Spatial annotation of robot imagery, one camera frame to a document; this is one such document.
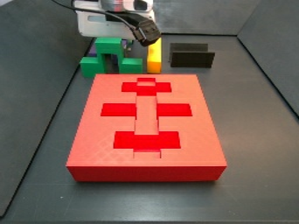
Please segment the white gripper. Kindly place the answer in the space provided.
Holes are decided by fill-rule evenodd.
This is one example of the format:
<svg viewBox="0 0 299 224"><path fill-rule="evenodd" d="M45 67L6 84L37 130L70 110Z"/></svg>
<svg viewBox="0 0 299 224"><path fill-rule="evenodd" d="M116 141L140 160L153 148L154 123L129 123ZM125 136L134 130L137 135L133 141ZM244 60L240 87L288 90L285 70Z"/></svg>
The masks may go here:
<svg viewBox="0 0 299 224"><path fill-rule="evenodd" d="M78 33L85 37L133 39L122 18L132 27L142 20L154 21L153 0L74 0L72 6L78 20Z"/></svg>

